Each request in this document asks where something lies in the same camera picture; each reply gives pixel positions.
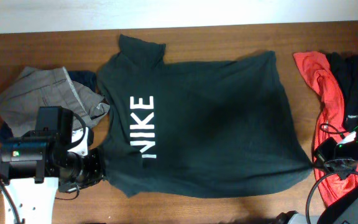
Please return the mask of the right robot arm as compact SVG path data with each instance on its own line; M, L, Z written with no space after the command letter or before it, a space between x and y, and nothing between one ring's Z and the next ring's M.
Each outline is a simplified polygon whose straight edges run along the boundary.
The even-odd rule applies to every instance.
M338 135L341 140L337 142L330 137L320 144L313 153L315 158L313 167L324 172L324 176L318 179L310 190L306 201L305 214L303 215L296 211L281 213L273 221L274 223L358 223L358 185L328 206L321 215L310 215L311 199L319 184L335 175L341 180L345 180L351 175L358 176L358 125L347 136L337 129L328 131L326 129L328 127L330 127L329 124L323 123L319 126L319 129L331 135Z

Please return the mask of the dark green Nike t-shirt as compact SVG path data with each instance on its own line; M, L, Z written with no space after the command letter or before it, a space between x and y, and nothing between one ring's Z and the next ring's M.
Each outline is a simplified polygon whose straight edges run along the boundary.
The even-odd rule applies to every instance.
M234 61L163 61L165 46L121 35L99 70L110 104L105 179L131 197L274 194L307 178L272 51Z

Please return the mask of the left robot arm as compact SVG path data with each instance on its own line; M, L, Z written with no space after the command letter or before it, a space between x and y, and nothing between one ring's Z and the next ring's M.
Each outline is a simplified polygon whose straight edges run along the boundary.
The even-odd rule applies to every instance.
M51 223L57 192L79 194L103 179L93 131L61 106L41 107L35 129L0 147L6 223Z

